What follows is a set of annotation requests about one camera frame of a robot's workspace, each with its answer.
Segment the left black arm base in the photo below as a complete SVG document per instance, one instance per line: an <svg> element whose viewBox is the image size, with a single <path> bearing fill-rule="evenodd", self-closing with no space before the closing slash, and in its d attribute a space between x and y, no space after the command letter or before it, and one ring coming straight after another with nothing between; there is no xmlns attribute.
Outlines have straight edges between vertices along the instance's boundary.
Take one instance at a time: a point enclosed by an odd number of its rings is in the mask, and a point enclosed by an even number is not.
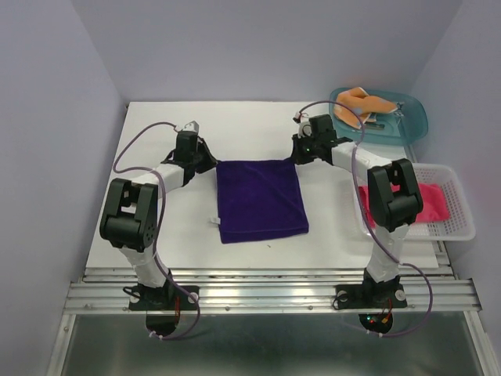
<svg viewBox="0 0 501 376"><path fill-rule="evenodd" d="M185 337L200 319L200 307L196 303L200 288L189 285L182 289L186 293L166 280L163 287L136 284L123 287L122 291L129 298L130 311L146 313L145 325L149 336L167 341ZM196 318L190 327L181 329L181 314L186 312L194 312Z"/></svg>

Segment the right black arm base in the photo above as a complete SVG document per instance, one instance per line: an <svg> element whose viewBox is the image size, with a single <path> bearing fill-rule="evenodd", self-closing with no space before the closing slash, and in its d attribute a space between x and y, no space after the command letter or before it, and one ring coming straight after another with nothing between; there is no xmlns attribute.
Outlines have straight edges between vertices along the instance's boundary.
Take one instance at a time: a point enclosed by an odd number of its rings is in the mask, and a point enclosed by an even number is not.
<svg viewBox="0 0 501 376"><path fill-rule="evenodd" d="M369 332L378 334L387 334L392 328L394 309L408 306L399 280L375 283L366 279L361 284L337 285L336 292L333 308L361 309L361 325Z"/></svg>

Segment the purple towel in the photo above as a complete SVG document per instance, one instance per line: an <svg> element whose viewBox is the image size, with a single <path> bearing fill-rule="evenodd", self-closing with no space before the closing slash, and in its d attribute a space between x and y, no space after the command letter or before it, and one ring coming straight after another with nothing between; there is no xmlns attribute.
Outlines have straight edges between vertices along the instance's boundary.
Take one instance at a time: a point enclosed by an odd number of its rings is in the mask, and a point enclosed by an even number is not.
<svg viewBox="0 0 501 376"><path fill-rule="evenodd" d="M294 162L222 161L216 167L223 244L306 234L308 218Z"/></svg>

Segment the pink towel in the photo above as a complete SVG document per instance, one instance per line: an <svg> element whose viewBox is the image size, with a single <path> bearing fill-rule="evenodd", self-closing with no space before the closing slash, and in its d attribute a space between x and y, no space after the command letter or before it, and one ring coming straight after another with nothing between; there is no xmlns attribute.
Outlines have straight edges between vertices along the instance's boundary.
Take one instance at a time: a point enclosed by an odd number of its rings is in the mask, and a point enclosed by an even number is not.
<svg viewBox="0 0 501 376"><path fill-rule="evenodd" d="M449 210L447 209L445 195L442 189L437 184L419 184L421 196L424 203L423 211L416 217L416 223L428 222L444 222L450 218ZM369 192L368 186L359 187L359 195L362 199L362 205L366 212L367 219L372 228L376 223L369 210Z"/></svg>

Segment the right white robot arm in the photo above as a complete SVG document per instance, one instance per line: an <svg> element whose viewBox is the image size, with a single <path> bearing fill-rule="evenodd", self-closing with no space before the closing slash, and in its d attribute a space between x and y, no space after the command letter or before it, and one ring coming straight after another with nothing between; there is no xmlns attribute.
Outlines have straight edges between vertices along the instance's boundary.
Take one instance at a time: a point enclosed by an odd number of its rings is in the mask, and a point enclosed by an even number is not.
<svg viewBox="0 0 501 376"><path fill-rule="evenodd" d="M291 154L295 164L320 159L352 174L362 218L374 241L360 296L366 304L377 306L388 291L401 289L398 267L403 241L424 208L413 164L406 158L380 157L349 138L339 138L329 115L303 120L297 114L294 121L298 124Z"/></svg>

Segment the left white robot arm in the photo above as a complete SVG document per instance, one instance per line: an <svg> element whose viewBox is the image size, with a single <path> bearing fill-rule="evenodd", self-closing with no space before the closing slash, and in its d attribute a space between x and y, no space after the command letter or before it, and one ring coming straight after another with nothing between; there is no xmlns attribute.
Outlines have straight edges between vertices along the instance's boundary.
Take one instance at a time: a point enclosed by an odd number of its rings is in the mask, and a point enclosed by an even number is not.
<svg viewBox="0 0 501 376"><path fill-rule="evenodd" d="M173 151L156 168L141 168L143 174L134 179L110 181L99 235L129 261L138 285L149 288L146 297L158 309L169 307L175 292L166 284L168 271L156 256L164 199L217 163L198 132L184 130L177 134Z"/></svg>

